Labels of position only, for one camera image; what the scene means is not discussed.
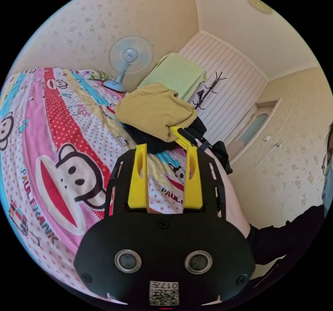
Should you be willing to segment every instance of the sticker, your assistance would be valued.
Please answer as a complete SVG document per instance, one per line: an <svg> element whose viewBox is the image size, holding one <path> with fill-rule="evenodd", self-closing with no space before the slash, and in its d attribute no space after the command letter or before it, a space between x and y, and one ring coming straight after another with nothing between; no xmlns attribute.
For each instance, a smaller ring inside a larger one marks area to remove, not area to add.
<svg viewBox="0 0 333 311"><path fill-rule="evenodd" d="M150 281L149 303L157 306L179 305L178 282Z"/></svg>

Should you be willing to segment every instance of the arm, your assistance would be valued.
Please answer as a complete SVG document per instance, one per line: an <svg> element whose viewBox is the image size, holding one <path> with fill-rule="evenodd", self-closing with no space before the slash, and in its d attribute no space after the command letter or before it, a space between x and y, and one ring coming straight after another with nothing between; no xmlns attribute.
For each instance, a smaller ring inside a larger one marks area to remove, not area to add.
<svg viewBox="0 0 333 311"><path fill-rule="evenodd" d="M234 225L243 235L245 238L248 237L250 233L250 224L248 223L237 198L236 192L231 184L230 179L228 178L227 173L225 172L222 164L220 161L214 156L212 151L210 149L206 149L205 153L211 156L217 165L217 168L219 170L219 173L221 175L224 189L225 189L225 210L226 210L226 216L227 221L230 222L232 225Z"/></svg>
<svg viewBox="0 0 333 311"><path fill-rule="evenodd" d="M256 264L265 265L291 253L305 252L324 222L324 206L312 206L287 221L280 228L269 226L257 229L251 226L248 242Z"/></svg>

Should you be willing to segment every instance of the glasses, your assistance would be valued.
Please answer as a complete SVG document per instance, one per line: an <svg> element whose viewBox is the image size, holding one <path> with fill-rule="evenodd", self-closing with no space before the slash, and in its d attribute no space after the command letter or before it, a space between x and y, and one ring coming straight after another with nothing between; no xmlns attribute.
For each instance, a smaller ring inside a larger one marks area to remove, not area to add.
<svg viewBox="0 0 333 311"><path fill-rule="evenodd" d="M323 165L322 165L324 176L326 176L328 174L328 171L331 167L331 162L332 162L332 152L328 151L324 157Z"/></svg>

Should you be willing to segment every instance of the green towel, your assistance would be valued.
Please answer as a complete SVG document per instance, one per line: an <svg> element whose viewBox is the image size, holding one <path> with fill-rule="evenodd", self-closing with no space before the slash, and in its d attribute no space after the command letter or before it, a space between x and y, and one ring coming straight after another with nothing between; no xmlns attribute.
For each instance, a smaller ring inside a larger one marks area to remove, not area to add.
<svg viewBox="0 0 333 311"><path fill-rule="evenodd" d="M165 55L152 72L139 84L138 89L160 83L188 101L201 82L206 81L206 71L194 62L172 52Z"/></svg>

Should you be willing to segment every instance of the screw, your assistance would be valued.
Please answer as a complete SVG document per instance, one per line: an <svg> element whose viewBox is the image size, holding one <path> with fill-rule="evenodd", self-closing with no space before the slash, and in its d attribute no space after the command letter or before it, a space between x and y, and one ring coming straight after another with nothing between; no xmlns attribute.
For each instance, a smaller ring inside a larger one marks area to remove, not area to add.
<svg viewBox="0 0 333 311"><path fill-rule="evenodd" d="M167 220L159 220L158 223L157 223L157 226L160 228L160 229L166 229L168 228L169 226L169 222Z"/></svg>
<svg viewBox="0 0 333 311"><path fill-rule="evenodd" d="M82 273L81 278L86 283L90 283L93 280L88 273Z"/></svg>
<svg viewBox="0 0 333 311"><path fill-rule="evenodd" d="M241 286L242 284L244 284L247 281L248 276L246 274L241 275L237 280L236 280L236 284Z"/></svg>

